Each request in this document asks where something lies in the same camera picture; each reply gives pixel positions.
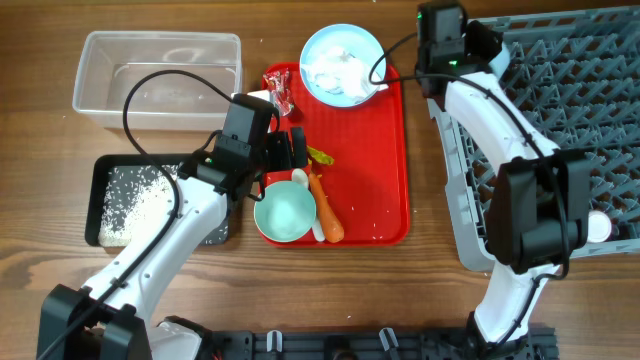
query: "food wrapper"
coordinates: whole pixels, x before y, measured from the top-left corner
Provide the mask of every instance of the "food wrapper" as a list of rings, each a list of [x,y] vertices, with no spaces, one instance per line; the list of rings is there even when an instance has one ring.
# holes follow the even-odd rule
[[[262,75],[267,81],[267,89],[273,96],[280,115],[287,116],[293,112],[293,94],[291,93],[291,73],[289,70],[271,71]]]

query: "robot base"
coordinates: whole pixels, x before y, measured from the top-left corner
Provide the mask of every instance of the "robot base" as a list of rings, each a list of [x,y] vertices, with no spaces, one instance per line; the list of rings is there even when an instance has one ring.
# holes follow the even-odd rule
[[[416,333],[399,333],[397,347],[383,345],[376,333],[292,333],[253,334],[248,331],[212,332],[191,321],[169,317],[196,331],[203,341],[197,359],[218,360],[466,360],[463,354],[467,339],[464,328],[428,329]],[[279,334],[269,341],[273,334]],[[557,360],[555,330],[532,328],[527,345],[518,353],[498,359]]]

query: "light blue bowl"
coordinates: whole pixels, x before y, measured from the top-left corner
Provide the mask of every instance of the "light blue bowl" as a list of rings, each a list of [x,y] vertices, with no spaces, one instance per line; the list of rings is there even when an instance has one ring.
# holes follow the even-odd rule
[[[378,40],[367,30],[355,25],[336,24],[327,26],[313,34],[302,49],[300,64],[310,65],[319,54],[325,53],[336,45],[343,47],[369,66],[373,66],[376,60],[384,53]],[[384,79],[386,69],[387,61],[383,59],[376,68],[376,73],[380,76],[380,79]],[[302,77],[302,83],[313,97],[335,107],[352,107],[361,104],[376,93],[374,91],[365,99],[355,100],[344,94],[330,94],[320,89],[307,79],[307,72],[302,67],[300,68],[300,76]]]
[[[253,218],[269,239],[288,243],[309,232],[316,219],[316,201],[304,186],[279,181],[265,189],[264,200],[256,202]]]

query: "clear plastic container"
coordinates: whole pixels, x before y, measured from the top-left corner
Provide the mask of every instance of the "clear plastic container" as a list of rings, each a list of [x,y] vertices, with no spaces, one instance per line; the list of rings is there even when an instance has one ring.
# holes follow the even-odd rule
[[[240,39],[234,34],[96,31],[82,51],[73,108],[105,128],[122,128],[131,88],[155,71],[199,75],[224,93],[241,92]],[[132,129],[221,129],[229,103],[192,78],[169,74],[149,80],[129,107]]]

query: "red tray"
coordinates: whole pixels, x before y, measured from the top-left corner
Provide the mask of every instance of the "red tray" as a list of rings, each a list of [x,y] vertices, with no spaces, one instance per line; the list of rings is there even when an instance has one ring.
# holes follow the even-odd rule
[[[283,117],[281,130],[302,126],[307,145],[335,159],[331,166],[314,162],[313,171],[329,204],[344,227],[344,240],[318,242],[311,231],[291,243],[267,242],[277,247],[387,246],[409,232],[409,193],[402,113],[402,88],[390,85],[353,108],[334,108],[316,100],[300,78],[298,63],[280,63],[267,72],[289,69],[296,109]],[[397,77],[387,66],[387,77]],[[291,180],[291,171],[271,173],[266,185]]]

